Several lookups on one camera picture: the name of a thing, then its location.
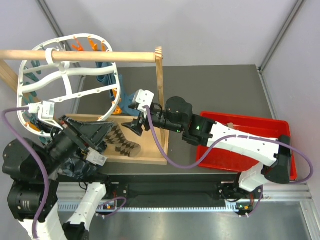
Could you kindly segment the brown argyle sock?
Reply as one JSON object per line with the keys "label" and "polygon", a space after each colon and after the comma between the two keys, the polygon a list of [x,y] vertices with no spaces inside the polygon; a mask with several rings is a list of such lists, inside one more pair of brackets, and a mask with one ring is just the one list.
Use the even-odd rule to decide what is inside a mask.
{"label": "brown argyle sock", "polygon": [[232,122],[227,123],[226,126],[230,129],[234,129],[234,130],[237,129],[236,125],[234,125]]}
{"label": "brown argyle sock", "polygon": [[114,145],[115,151],[122,156],[134,158],[141,151],[141,146],[138,143],[126,139],[122,129],[117,123],[114,123],[111,131],[105,136],[104,141],[107,144]]}

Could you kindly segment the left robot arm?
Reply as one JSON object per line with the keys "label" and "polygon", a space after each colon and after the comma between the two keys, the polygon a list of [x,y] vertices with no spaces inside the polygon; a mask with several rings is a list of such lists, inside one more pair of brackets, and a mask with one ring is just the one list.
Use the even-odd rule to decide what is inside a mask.
{"label": "left robot arm", "polygon": [[81,122],[66,116],[61,123],[61,130],[44,147],[17,135],[3,151],[2,172],[13,179],[9,209],[33,240],[87,240],[101,200],[114,191],[104,175],[89,173],[84,166],[75,178],[88,183],[85,195],[73,216],[60,222],[59,182],[50,175],[82,152],[87,152],[92,167],[103,165],[106,159],[100,153],[114,127],[113,122]]}

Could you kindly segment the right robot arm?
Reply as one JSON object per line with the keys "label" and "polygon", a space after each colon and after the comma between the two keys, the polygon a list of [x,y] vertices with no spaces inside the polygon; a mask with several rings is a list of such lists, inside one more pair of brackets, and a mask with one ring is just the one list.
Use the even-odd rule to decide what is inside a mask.
{"label": "right robot arm", "polygon": [[163,110],[147,99],[133,100],[130,108],[140,112],[132,122],[123,123],[138,136],[143,131],[151,131],[161,153],[164,152],[155,134],[155,129],[163,129],[182,134],[182,140],[193,146],[207,147],[198,160],[203,162],[213,149],[221,149],[256,160],[258,163],[238,175],[233,192],[245,198],[257,187],[267,183],[289,184],[292,155],[290,137],[262,138],[235,130],[227,125],[193,113],[193,106],[179,96],[166,101]]}

